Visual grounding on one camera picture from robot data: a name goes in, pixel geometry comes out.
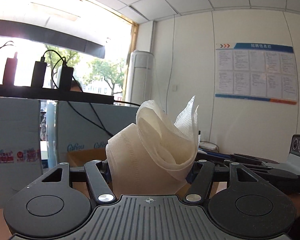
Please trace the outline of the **blue white notice board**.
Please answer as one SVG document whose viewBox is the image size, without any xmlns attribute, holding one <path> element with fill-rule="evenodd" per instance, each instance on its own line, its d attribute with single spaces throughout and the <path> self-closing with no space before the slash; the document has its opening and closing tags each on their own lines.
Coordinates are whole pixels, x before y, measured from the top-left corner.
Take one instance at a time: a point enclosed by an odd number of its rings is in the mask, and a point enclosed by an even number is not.
<svg viewBox="0 0 300 240">
<path fill-rule="evenodd" d="M 298 78 L 293 47 L 217 44 L 215 97 L 296 105 Z"/>
</svg>

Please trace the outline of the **white fabric shopping bag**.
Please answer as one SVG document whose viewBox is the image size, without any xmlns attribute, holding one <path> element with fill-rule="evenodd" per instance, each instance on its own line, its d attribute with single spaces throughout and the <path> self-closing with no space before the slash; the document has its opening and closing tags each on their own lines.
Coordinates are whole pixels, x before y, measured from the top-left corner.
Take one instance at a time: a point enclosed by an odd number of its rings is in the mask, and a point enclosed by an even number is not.
<svg viewBox="0 0 300 240">
<path fill-rule="evenodd" d="M 154 100 L 142 103 L 136 121 L 108 140 L 106 148 L 129 160 L 150 157 L 177 180 L 186 180 L 198 151 L 198 106 L 191 98 L 175 121 Z"/>
</svg>

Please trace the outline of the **large light blue carton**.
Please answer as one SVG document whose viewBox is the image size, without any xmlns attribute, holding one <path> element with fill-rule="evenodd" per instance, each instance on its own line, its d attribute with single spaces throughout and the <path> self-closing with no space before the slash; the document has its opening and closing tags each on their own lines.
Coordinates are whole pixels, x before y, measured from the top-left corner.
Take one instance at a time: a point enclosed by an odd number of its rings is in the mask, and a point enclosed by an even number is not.
<svg viewBox="0 0 300 240">
<path fill-rule="evenodd" d="M 0 98 L 0 209 L 42 174 L 40 101 Z"/>
</svg>

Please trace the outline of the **white standing air conditioner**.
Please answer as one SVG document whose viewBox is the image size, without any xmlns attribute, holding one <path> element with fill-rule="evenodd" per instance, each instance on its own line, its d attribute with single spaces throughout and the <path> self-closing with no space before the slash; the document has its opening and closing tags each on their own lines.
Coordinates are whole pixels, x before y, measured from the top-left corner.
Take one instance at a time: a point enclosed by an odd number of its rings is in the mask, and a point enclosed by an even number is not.
<svg viewBox="0 0 300 240">
<path fill-rule="evenodd" d="M 154 55 L 148 51 L 135 50 L 130 55 L 125 102 L 141 105 L 151 98 Z"/>
</svg>

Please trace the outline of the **open brown cardboard box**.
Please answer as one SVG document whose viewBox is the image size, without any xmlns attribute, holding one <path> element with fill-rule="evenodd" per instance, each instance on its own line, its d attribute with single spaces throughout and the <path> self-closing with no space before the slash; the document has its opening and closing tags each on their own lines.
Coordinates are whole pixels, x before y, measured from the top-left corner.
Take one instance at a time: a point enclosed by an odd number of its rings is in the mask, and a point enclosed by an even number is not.
<svg viewBox="0 0 300 240">
<path fill-rule="evenodd" d="M 182 198 L 190 188 L 186 180 L 173 178 L 150 157 L 129 160 L 127 152 L 121 156 L 109 148 L 95 148 L 68 152 L 66 158 L 72 167 L 83 166 L 92 160 L 107 160 L 113 177 L 110 188 L 117 197 L 122 194 L 176 194 Z"/>
</svg>

